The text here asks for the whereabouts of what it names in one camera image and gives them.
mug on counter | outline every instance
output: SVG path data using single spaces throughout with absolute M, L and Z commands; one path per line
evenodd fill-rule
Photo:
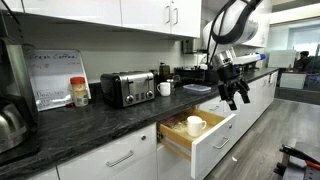
M 207 122 L 203 121 L 198 116 L 189 116 L 188 119 L 188 134 L 191 137 L 198 137 L 200 136 L 202 130 L 206 128 Z
M 157 89 L 160 92 L 161 96 L 169 96 L 171 89 L 169 82 L 162 82 L 157 85 Z

open drawer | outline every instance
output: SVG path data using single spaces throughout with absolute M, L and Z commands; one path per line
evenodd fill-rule
M 199 116 L 207 122 L 202 135 L 187 133 L 187 118 Z M 203 179 L 236 142 L 236 115 L 227 118 L 198 109 L 189 109 L 157 123 L 158 140 L 191 162 L 191 177 Z

backsplash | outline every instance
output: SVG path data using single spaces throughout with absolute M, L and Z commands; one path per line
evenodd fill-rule
M 183 55 L 180 41 L 166 35 L 32 16 L 21 18 L 21 24 L 25 43 L 37 49 L 79 50 L 90 83 L 100 82 L 103 73 L 158 69 L 160 61 L 173 70 L 184 59 L 190 64 L 195 59 Z

stainless steel kettle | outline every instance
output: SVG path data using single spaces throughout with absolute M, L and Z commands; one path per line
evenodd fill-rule
M 0 153 L 16 147 L 29 136 L 26 121 L 13 103 L 0 103 Z

white robot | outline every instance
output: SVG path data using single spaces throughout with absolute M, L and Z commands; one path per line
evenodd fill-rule
M 223 82 L 218 85 L 221 100 L 225 100 L 231 110 L 237 110 L 233 100 L 235 92 L 241 94 L 244 103 L 250 103 L 250 89 L 235 70 L 232 64 L 234 53 L 230 49 L 250 40 L 257 33 L 258 23 L 250 15 L 260 2 L 262 0 L 229 0 L 203 30 L 208 69 L 216 71 Z

